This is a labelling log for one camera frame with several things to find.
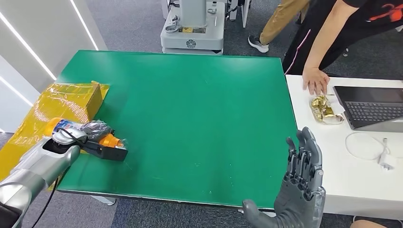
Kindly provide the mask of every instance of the laptop keyboard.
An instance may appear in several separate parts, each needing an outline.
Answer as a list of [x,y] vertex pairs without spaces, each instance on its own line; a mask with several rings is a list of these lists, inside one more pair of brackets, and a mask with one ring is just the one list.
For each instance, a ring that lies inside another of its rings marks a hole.
[[345,102],[355,121],[380,122],[403,116],[403,104]]

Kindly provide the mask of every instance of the snack package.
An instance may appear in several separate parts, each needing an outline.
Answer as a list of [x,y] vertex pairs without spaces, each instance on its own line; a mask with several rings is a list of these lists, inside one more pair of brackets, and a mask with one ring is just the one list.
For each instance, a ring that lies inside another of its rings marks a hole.
[[344,121],[341,113],[344,110],[337,108],[337,111],[332,108],[332,104],[338,104],[337,99],[334,101],[334,95],[321,95],[315,97],[311,103],[310,107],[315,119],[324,124],[341,124]]

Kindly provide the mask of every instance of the green tabletop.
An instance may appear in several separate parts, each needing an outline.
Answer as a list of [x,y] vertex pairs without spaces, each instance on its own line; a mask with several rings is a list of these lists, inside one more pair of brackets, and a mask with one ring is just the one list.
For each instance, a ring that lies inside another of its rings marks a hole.
[[279,58],[78,51],[57,82],[91,80],[129,153],[80,155],[58,190],[273,208],[297,129]]

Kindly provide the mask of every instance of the white wall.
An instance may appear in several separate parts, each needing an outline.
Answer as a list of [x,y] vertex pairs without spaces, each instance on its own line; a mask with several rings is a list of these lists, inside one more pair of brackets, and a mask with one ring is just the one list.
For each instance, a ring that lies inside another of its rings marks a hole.
[[[17,90],[18,96],[9,86]],[[0,129],[14,132],[39,96],[39,92],[0,56]]]
[[[0,13],[57,77],[80,49],[95,46],[79,19],[74,3],[97,48],[106,45],[84,0],[3,0]],[[31,103],[54,80],[9,26],[0,20],[0,76]],[[0,81],[0,129],[14,132],[29,105]]]

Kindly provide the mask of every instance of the sneaker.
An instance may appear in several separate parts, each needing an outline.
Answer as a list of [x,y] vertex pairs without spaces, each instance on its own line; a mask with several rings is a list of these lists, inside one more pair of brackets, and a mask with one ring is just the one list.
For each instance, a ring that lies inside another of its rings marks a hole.
[[258,51],[260,51],[261,53],[266,53],[269,51],[269,45],[263,45],[260,43],[259,37],[255,37],[255,36],[249,36],[248,37],[248,42],[249,44],[256,48]]

